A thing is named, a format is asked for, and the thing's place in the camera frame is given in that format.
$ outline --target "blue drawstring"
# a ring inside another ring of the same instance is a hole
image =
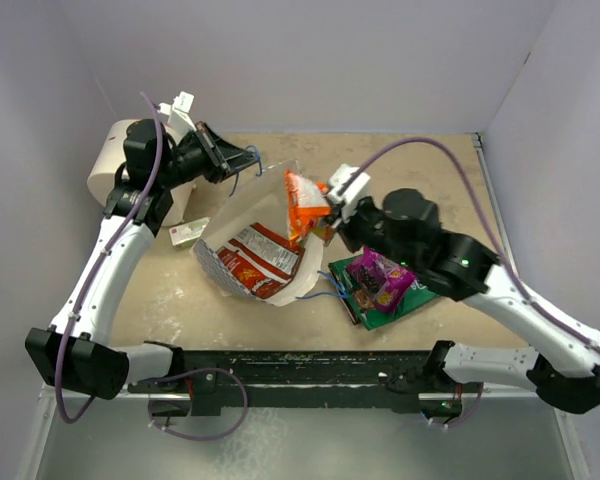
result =
[[[321,295],[329,295],[330,297],[337,297],[337,298],[349,298],[349,294],[347,293],[347,291],[344,289],[344,287],[342,285],[340,285],[340,283],[338,283],[338,281],[335,278],[333,278],[328,273],[323,272],[322,270],[318,270],[318,273],[320,275],[322,275],[324,278],[326,278],[327,280],[329,280],[333,284],[333,286],[336,287],[336,290],[338,290],[338,293],[326,292],[326,291],[318,292],[318,293],[313,293],[311,295],[304,295],[302,297],[296,297],[296,300],[310,300],[312,298],[316,298]]]
[[[260,150],[258,150],[258,148],[255,145],[247,145],[245,147],[245,150],[251,150],[254,155],[256,156],[257,162],[258,162],[258,167],[260,167],[260,171],[258,173],[256,173],[256,177],[259,177],[262,175],[262,158],[260,157]],[[236,181],[233,183],[233,188],[231,189],[231,193],[229,194],[230,197],[233,196],[234,193],[236,193],[236,188],[238,188],[238,180],[240,179],[240,172],[236,173]]]

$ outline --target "green bag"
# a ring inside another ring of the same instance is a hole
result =
[[[345,270],[347,265],[360,256],[345,258],[329,264],[331,275],[344,286],[349,294],[349,298],[343,298],[342,301],[345,307],[347,307],[349,317],[351,317],[354,325],[362,323],[367,330],[373,330],[374,328],[395,322],[438,296],[436,293],[430,292],[427,287],[421,285],[416,280],[404,294],[393,313],[382,313],[374,308],[367,309],[361,307],[356,301],[356,292],[361,290],[360,285]]]

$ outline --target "white roll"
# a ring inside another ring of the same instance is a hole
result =
[[[122,144],[124,139],[127,138],[127,128],[133,122],[137,120],[120,120],[112,125],[107,139],[102,146],[100,155],[96,160],[96,163],[91,169],[91,173],[87,178],[87,187],[91,192],[91,195],[100,203],[105,204],[109,192],[113,189],[113,178],[118,167],[124,163],[124,151]],[[169,127],[169,132],[176,143],[180,141],[179,135]],[[173,197],[173,206],[167,213],[167,216],[162,223],[165,227],[177,225],[182,222],[184,218],[184,210],[187,207],[191,190],[195,187],[194,182],[185,183],[179,187],[171,190],[171,196]]]

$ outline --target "gray wall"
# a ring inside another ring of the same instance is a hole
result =
[[[555,0],[60,0],[113,106],[225,131],[484,130]]]
[[[113,121],[51,1],[0,1],[0,480],[14,478],[40,378],[24,350],[70,293],[100,208],[85,178]]]
[[[600,0],[556,7],[485,153],[523,278],[600,327]],[[600,480],[600,408],[578,428]]]

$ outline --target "wooden table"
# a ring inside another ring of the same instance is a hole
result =
[[[253,143],[265,165],[296,158],[303,172],[328,179],[342,163],[358,165],[387,143],[404,135],[388,134],[241,134],[238,145]],[[482,170],[469,135],[434,135],[460,158],[482,205],[495,219]],[[255,173],[248,172],[248,177]],[[474,236],[485,233],[456,171],[433,147],[409,145],[385,155],[371,175],[376,204],[397,188],[420,190],[438,203],[445,228]],[[198,182],[185,220],[213,216],[227,200],[233,181]],[[329,261],[351,256],[339,239],[325,250]],[[330,288],[320,280],[315,291]],[[403,319],[373,330],[353,326],[340,300],[322,296],[278,308],[254,300],[225,297],[188,251],[175,251],[168,232],[159,233],[142,258],[120,304],[112,345],[157,340],[185,349],[400,350],[428,349],[446,339],[483,347],[519,347],[525,343],[491,318],[459,303],[441,299]]]

